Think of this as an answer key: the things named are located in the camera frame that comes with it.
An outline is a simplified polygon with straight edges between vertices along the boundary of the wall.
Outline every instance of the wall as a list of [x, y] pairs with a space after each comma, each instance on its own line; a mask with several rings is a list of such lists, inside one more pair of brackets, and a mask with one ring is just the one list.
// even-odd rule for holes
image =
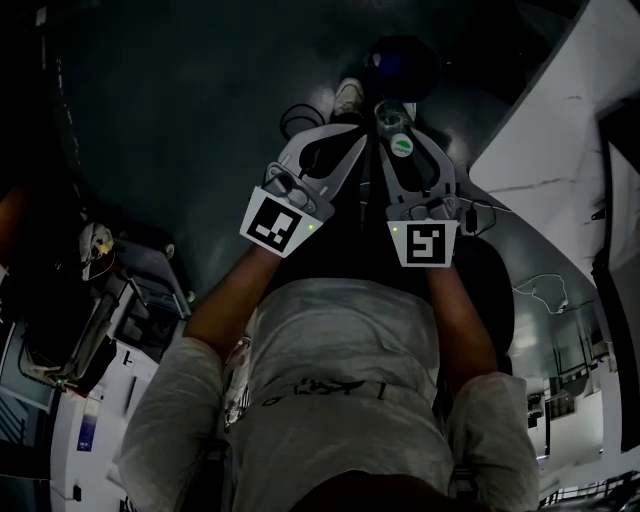
[[551, 421], [551, 450], [546, 471], [593, 462], [603, 445], [603, 396], [576, 398], [576, 412]]
[[606, 480], [632, 470], [640, 471], [640, 447], [620, 453], [622, 410], [618, 374], [609, 373], [605, 369], [605, 366], [598, 368], [604, 405], [605, 438], [602, 458], [568, 468], [560, 477], [562, 487]]
[[547, 424], [545, 418], [538, 418], [538, 426], [528, 430], [529, 438], [536, 450], [536, 457], [544, 456], [547, 442]]

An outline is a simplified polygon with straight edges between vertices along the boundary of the gray t-shirt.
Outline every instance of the gray t-shirt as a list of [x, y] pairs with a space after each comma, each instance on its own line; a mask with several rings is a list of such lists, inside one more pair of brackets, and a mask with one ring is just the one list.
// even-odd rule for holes
[[250, 406], [227, 434], [216, 354], [190, 339], [167, 350], [119, 464], [141, 512], [176, 510], [216, 429], [231, 445], [238, 512], [288, 511], [350, 470], [412, 475], [447, 494], [456, 464], [475, 470], [493, 508], [537, 508], [524, 381], [470, 381], [442, 432], [431, 411], [437, 334], [421, 299], [368, 281], [290, 283], [258, 309], [251, 350]]

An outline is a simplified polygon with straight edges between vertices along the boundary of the floor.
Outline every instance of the floor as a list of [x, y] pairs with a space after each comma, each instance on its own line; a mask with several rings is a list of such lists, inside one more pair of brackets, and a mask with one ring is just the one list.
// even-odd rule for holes
[[[247, 246], [238, 227], [253, 186], [284, 145], [280, 115], [307, 102], [328, 118], [334, 88], [359, 68], [381, 35], [415, 34], [439, 54], [444, 78], [419, 105], [417, 122], [462, 177], [513, 103], [446, 73], [470, 34], [472, 43], [491, 39], [499, 45], [499, 16], [488, 16], [488, 4], [474, 0], [83, 5], [49, 14], [45, 44], [68, 160], [86, 193], [171, 234], [199, 296]], [[569, 21], [531, 6], [525, 11], [548, 53]], [[504, 46], [511, 43], [505, 31]], [[537, 67], [527, 67], [528, 79]], [[468, 193], [481, 197], [481, 191]], [[514, 283], [539, 272], [561, 272], [570, 304], [595, 297], [561, 254], [503, 213], [486, 236], [502, 253]], [[550, 293], [550, 300], [557, 298], [557, 290]], [[554, 371], [548, 341], [554, 337], [568, 354], [576, 352], [575, 336], [562, 334], [568, 328], [560, 325], [572, 323], [568, 313], [553, 317], [524, 296], [516, 297], [516, 309], [519, 374]], [[592, 322], [593, 314], [587, 316]]]

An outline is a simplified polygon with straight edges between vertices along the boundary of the shoe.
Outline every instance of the shoe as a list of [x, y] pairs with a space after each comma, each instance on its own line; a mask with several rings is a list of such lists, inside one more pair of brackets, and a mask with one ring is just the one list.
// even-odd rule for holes
[[338, 117], [343, 114], [362, 115], [362, 105], [364, 103], [364, 89], [359, 80], [355, 78], [345, 78], [336, 91], [336, 99], [333, 102], [333, 116]]

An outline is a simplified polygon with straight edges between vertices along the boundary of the sticker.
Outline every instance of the sticker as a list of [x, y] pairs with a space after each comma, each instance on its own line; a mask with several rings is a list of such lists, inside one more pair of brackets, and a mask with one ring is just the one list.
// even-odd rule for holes
[[261, 247], [287, 257], [322, 226], [322, 222], [256, 187], [244, 215], [240, 234]]
[[93, 438], [96, 433], [98, 414], [103, 399], [104, 386], [98, 384], [93, 388], [91, 393], [89, 393], [84, 405], [80, 434], [78, 435], [78, 445], [76, 447], [76, 450], [79, 452], [90, 452], [93, 449]]
[[389, 221], [389, 232], [403, 267], [450, 267], [457, 220]]
[[400, 158], [407, 157], [413, 153], [413, 142], [404, 133], [396, 133], [391, 137], [391, 152]]

